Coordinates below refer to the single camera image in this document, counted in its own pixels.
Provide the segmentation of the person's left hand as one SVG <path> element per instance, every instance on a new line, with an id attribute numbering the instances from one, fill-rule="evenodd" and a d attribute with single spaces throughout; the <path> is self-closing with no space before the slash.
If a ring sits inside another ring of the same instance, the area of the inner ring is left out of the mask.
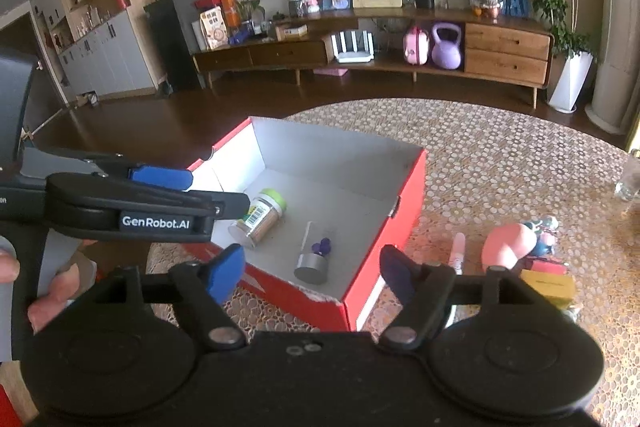
<path id="1" fill-rule="evenodd" d="M 36 276 L 35 289 L 26 295 L 25 300 L 26 317 L 35 334 L 96 281 L 98 265 L 84 251 L 90 244 L 91 241 L 82 243 L 46 286 L 41 286 L 39 275 Z"/>

